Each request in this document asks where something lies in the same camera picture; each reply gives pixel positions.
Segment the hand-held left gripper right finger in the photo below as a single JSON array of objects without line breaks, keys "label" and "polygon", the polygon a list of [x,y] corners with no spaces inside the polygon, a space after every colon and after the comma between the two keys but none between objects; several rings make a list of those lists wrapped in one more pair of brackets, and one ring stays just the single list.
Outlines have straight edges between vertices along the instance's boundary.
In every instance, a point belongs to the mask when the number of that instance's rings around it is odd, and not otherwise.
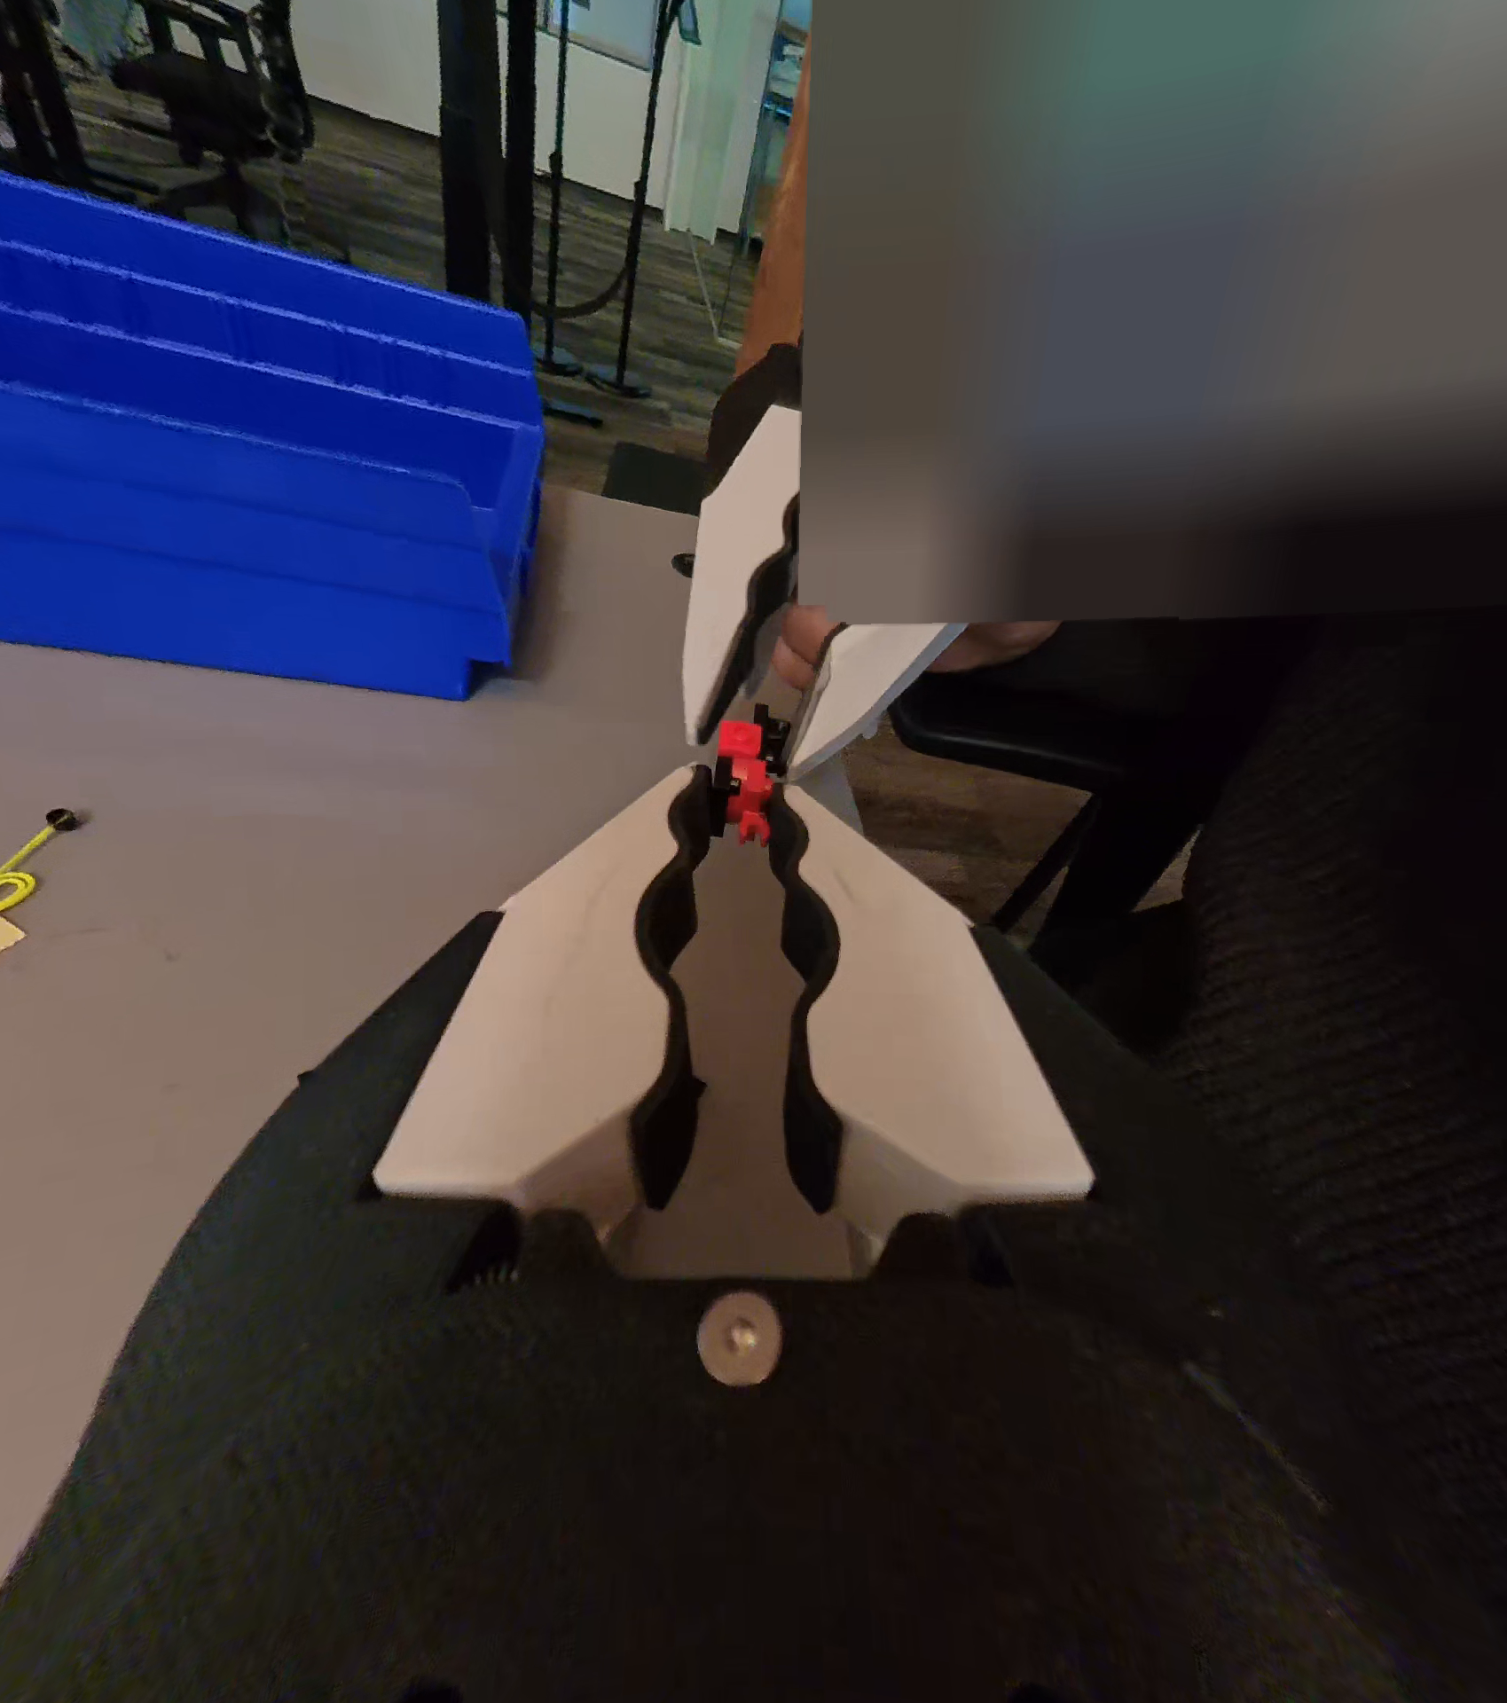
[{"label": "hand-held left gripper right finger", "polygon": [[798,787],[768,820],[803,980],[784,1088],[803,1198],[854,1253],[909,1216],[1085,1198],[1092,1165],[964,914]]}]

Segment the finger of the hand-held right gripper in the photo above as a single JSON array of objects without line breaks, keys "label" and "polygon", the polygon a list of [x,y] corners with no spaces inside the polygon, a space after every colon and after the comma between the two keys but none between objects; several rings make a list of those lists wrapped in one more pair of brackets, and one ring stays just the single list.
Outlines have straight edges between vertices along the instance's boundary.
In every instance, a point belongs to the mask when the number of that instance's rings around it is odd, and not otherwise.
[{"label": "finger of the hand-held right gripper", "polygon": [[874,734],[888,705],[964,631],[961,622],[842,622],[831,629],[791,718],[785,781]]},{"label": "finger of the hand-held right gripper", "polygon": [[702,749],[764,680],[798,588],[801,412],[773,405],[702,501],[681,648],[686,741]]}]

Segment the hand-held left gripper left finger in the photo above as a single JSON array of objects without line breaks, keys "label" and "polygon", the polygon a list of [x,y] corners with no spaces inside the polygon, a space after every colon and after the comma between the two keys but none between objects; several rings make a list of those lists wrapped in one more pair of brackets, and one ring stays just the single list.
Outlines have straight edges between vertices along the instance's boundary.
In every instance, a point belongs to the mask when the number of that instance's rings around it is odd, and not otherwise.
[{"label": "hand-held left gripper left finger", "polygon": [[385,1197],[569,1211],[606,1243],[647,1198],[633,1117],[686,1040],[670,966],[636,925],[679,879],[691,911],[711,769],[659,778],[496,911],[372,1182]]}]

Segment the small red black lego assembly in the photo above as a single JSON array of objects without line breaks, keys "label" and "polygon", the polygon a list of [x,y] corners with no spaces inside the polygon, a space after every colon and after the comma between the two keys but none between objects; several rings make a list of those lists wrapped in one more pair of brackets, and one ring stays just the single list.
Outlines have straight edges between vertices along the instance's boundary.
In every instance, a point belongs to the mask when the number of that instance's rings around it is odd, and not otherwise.
[{"label": "small red black lego assembly", "polygon": [[782,785],[789,734],[791,721],[761,700],[743,716],[722,721],[711,781],[716,836],[768,845],[769,806]]}]

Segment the person's right hand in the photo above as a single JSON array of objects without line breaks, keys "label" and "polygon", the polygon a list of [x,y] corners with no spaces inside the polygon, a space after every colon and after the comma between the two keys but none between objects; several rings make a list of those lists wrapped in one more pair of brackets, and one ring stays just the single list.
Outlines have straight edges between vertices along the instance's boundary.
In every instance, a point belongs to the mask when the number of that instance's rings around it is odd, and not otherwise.
[{"label": "person's right hand", "polygon": [[[971,622],[931,661],[929,670],[950,673],[1002,668],[1039,650],[1060,625],[1058,620]],[[824,641],[835,627],[837,622],[824,606],[787,606],[771,650],[776,675],[798,689],[807,689],[823,657]]]}]

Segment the black office chair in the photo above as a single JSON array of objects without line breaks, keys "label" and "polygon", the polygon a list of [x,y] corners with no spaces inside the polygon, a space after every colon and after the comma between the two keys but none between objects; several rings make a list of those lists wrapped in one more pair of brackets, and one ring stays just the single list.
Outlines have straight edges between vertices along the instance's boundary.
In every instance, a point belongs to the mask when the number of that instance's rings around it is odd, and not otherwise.
[{"label": "black office chair", "polygon": [[1188,712],[1136,714],[984,673],[925,673],[892,728],[915,753],[1083,796],[989,925],[1012,938],[1048,900],[1030,961],[1135,1053],[1175,1030],[1190,984],[1177,900],[1145,906],[1206,822],[1221,776]]},{"label": "black office chair", "polygon": [[186,166],[216,161],[216,173],[161,187],[147,210],[188,219],[220,207],[255,240],[292,246],[285,201],[262,189],[250,166],[300,162],[316,141],[310,97],[296,58],[291,1],[248,6],[222,1],[142,1],[147,43],[112,65],[128,95],[163,106],[168,136]]}]

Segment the white flip chart easel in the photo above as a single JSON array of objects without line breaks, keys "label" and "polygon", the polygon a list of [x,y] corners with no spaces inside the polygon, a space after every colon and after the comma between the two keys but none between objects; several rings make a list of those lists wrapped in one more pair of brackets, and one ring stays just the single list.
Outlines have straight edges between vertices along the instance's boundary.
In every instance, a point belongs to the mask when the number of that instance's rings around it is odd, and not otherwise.
[{"label": "white flip chart easel", "polygon": [[679,104],[663,226],[684,240],[722,349],[729,286],[755,239],[775,118],[768,109],[782,3],[700,1],[697,42],[679,43]]}]

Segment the blue plastic storage bin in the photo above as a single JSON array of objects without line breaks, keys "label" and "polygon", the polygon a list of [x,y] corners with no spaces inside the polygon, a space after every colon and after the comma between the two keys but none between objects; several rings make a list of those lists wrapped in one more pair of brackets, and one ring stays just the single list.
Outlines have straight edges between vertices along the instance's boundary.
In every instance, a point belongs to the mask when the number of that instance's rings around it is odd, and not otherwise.
[{"label": "blue plastic storage bin", "polygon": [[542,469],[511,310],[0,173],[0,641],[461,700]]}]

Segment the black stanchion post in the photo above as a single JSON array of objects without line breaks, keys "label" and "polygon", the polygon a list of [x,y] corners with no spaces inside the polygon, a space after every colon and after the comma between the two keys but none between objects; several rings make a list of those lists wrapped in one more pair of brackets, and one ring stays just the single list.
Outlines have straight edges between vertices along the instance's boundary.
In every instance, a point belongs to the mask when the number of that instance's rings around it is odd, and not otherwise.
[{"label": "black stanchion post", "polygon": [[684,12],[693,6],[690,1],[659,1],[654,12],[652,54],[649,67],[649,82],[644,107],[642,139],[638,171],[633,191],[633,208],[628,224],[624,265],[620,272],[620,313],[615,357],[610,363],[590,365],[587,377],[596,389],[610,393],[619,400],[640,402],[651,398],[652,388],[631,372],[633,329],[636,311],[636,283],[640,267],[640,249],[644,240],[644,224],[649,201],[649,185],[652,175],[658,107],[663,82],[667,49]]}]

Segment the black desk leg frame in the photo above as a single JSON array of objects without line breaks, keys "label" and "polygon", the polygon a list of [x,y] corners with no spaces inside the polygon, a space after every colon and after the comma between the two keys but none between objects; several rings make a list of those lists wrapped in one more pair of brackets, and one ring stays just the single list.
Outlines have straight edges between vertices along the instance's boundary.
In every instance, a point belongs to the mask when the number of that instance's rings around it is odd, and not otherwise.
[{"label": "black desk leg frame", "polygon": [[445,286],[534,315],[535,1],[438,1]]}]

